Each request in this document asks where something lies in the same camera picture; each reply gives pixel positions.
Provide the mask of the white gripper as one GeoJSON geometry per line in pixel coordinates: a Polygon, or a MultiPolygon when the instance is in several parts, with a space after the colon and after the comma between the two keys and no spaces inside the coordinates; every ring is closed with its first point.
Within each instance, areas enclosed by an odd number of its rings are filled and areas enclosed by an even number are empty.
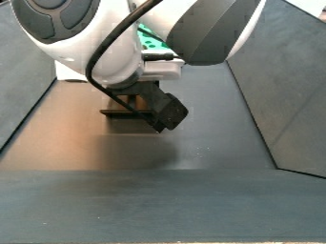
{"type": "Polygon", "coordinates": [[[140,80],[178,80],[181,78],[181,69],[183,65],[185,61],[178,58],[170,61],[147,61],[140,80]]]}

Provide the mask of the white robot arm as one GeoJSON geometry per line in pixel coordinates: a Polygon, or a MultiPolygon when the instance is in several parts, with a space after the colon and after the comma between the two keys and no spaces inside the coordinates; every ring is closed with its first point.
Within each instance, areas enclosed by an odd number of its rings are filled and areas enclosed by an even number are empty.
{"type": "Polygon", "coordinates": [[[10,0],[14,16],[40,49],[83,74],[104,38],[115,42],[95,62],[92,77],[108,87],[162,79],[142,54],[146,25],[193,66],[223,63],[241,49],[266,0],[10,0]]]}

